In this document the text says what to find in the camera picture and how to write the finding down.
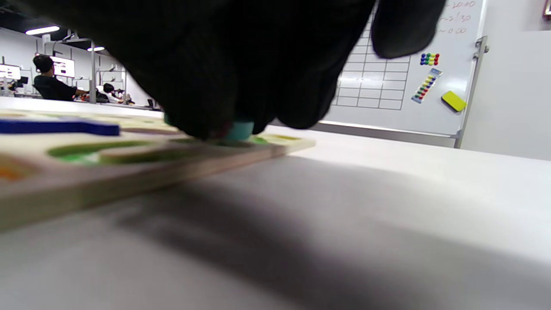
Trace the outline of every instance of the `whiteboard grid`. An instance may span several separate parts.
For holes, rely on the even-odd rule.
[[[351,108],[402,110],[411,57],[378,58],[371,43],[371,19],[339,77],[332,104]]]

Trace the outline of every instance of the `computer monitor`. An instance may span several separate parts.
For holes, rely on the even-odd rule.
[[[0,78],[20,79],[21,68],[18,66],[0,65]]]
[[[53,60],[53,74],[60,77],[72,77],[74,78],[74,61],[65,58],[59,58],[50,56]]]

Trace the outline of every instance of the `black glove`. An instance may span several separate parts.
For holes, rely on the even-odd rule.
[[[17,0],[106,47],[185,133],[207,138],[234,119],[306,129],[327,113],[375,0]],[[445,0],[380,0],[383,58],[434,37]],[[116,7],[115,19],[106,16]]]

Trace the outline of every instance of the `colorful magnet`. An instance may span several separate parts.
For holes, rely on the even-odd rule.
[[[440,54],[426,53],[421,54],[421,66],[437,66],[439,63]]]
[[[425,80],[425,82],[417,89],[416,93],[412,96],[412,100],[417,103],[422,103],[425,96],[429,93],[432,86],[435,85],[436,80],[440,78],[442,71],[437,69],[431,69]]]

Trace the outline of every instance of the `whiteboard frame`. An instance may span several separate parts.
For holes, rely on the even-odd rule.
[[[488,1],[487,0],[479,0],[482,1],[481,3],[481,11],[480,11],[480,21],[478,23],[478,31],[477,31],[477,37],[478,40],[473,42],[473,45],[475,45],[479,40],[482,39],[483,33],[484,33],[484,24],[486,22],[486,13],[488,10]],[[481,46],[482,53],[484,52],[484,49],[486,46]],[[467,84],[466,92],[467,92],[467,108],[465,113],[462,115],[462,120],[459,129],[454,135],[447,135],[444,133],[437,133],[437,132],[424,132],[424,131],[408,131],[408,130],[400,130],[400,129],[392,129],[388,127],[381,127],[381,126],[370,126],[370,125],[363,125],[363,124],[355,124],[355,123],[348,123],[348,122],[338,122],[338,121],[326,121],[321,120],[319,123],[321,124],[327,124],[327,125],[336,125],[336,126],[346,126],[346,127],[357,127],[357,128],[365,128],[370,130],[376,130],[376,131],[389,131],[389,132],[398,132],[398,133],[405,133],[405,134],[414,134],[414,135],[423,135],[423,136],[432,136],[432,137],[444,137],[444,138],[450,138],[456,140],[455,145],[458,145],[458,141],[461,139],[465,125],[466,125],[466,119],[467,115],[471,109],[472,105],[472,97],[474,94],[474,90],[476,88],[476,74],[477,74],[477,67],[480,66],[482,59],[476,59],[474,57],[476,55],[476,52],[473,54],[473,62],[471,64],[471,74],[469,75],[469,81]]]

